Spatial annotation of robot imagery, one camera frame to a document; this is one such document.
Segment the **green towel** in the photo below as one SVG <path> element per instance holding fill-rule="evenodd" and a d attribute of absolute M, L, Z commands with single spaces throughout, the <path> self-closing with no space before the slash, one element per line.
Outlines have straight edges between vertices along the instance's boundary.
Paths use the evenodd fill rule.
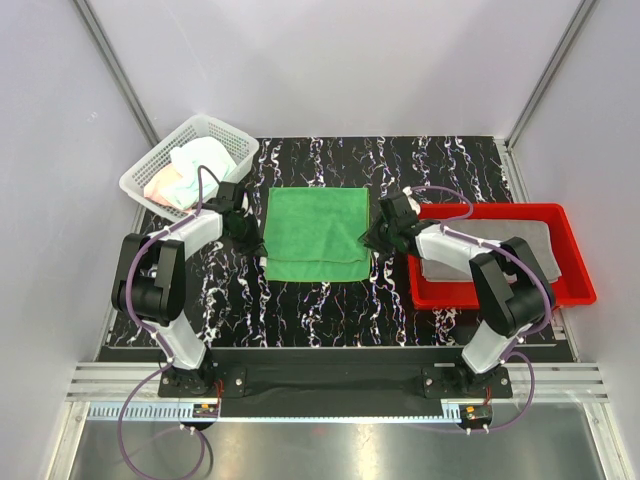
<path fill-rule="evenodd" d="M 349 283 L 369 276 L 360 237 L 369 228 L 369 190 L 277 187 L 269 191 L 265 278 L 274 282 Z"/>

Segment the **grey towel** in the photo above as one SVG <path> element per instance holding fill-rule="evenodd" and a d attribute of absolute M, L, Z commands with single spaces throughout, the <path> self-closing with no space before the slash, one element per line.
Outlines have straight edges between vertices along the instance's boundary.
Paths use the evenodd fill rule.
<path fill-rule="evenodd" d="M 499 242 L 514 236 L 524 239 L 530 246 L 549 283 L 556 282 L 561 269 L 552 251 L 549 227 L 542 221 L 507 219 L 455 220 L 449 226 L 456 231 Z M 471 282 L 469 274 L 434 260 L 421 261 L 421 273 L 429 282 Z"/>

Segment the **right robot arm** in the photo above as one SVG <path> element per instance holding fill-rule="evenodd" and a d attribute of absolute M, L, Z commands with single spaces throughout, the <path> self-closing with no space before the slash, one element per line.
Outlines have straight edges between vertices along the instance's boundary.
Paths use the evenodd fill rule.
<path fill-rule="evenodd" d="M 380 198 L 380 213 L 360 241 L 380 254 L 438 262 L 471 278 L 482 322 L 447 379 L 463 395 L 476 396 L 515 346 L 550 322 L 555 295 L 524 239 L 488 240 L 421 219 L 413 191 Z"/>

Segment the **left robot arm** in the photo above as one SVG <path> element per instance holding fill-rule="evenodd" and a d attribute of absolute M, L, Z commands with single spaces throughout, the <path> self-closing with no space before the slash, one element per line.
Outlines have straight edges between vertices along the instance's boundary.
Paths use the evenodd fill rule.
<path fill-rule="evenodd" d="M 203 247 L 229 239 L 240 254 L 267 256 L 246 189 L 224 182 L 200 208 L 150 235 L 122 243 L 111 303 L 157 341 L 166 356 L 162 374 L 196 396 L 215 386 L 211 351 L 186 317 L 186 263 Z"/>

